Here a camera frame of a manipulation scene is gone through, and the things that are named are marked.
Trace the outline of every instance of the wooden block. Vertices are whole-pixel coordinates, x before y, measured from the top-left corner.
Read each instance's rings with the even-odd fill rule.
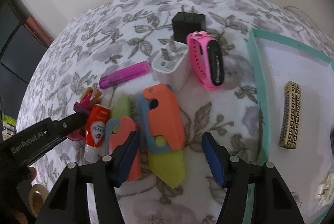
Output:
[[[284,86],[285,101],[283,124],[278,145],[287,149],[297,147],[300,125],[301,93],[300,86],[289,81]]]

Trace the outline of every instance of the watch face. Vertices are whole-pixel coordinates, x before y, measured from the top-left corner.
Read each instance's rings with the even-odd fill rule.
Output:
[[[224,82],[223,55],[220,45],[216,40],[211,40],[206,46],[208,52],[211,81],[214,86],[220,86]]]

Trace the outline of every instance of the beige ring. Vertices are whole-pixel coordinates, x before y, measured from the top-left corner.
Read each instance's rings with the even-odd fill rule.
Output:
[[[36,204],[34,204],[33,202],[33,198],[34,195],[39,195],[42,197],[43,200],[43,204],[46,201],[47,196],[49,195],[49,191],[48,189],[43,186],[43,185],[39,185],[39,184],[35,184],[33,185],[33,187],[31,188],[30,192],[29,192],[29,196],[28,196],[28,201],[29,201],[29,206],[30,209],[32,211],[32,213],[35,215],[35,217],[38,216],[39,211],[36,211]]]

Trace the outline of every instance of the purple lighter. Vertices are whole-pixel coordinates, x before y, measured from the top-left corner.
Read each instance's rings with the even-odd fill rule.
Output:
[[[101,77],[100,88],[106,89],[115,84],[140,77],[148,72],[150,72],[150,65],[147,61],[143,61]]]

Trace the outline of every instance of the black hole in knife handle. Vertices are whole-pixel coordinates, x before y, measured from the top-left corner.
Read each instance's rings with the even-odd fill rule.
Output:
[[[158,100],[157,99],[152,99],[150,101],[150,110],[155,109],[156,107],[158,107],[158,105],[159,105]]]
[[[206,46],[210,66],[211,81],[214,86],[220,86],[224,82],[223,55],[220,45],[216,40],[210,40]]]

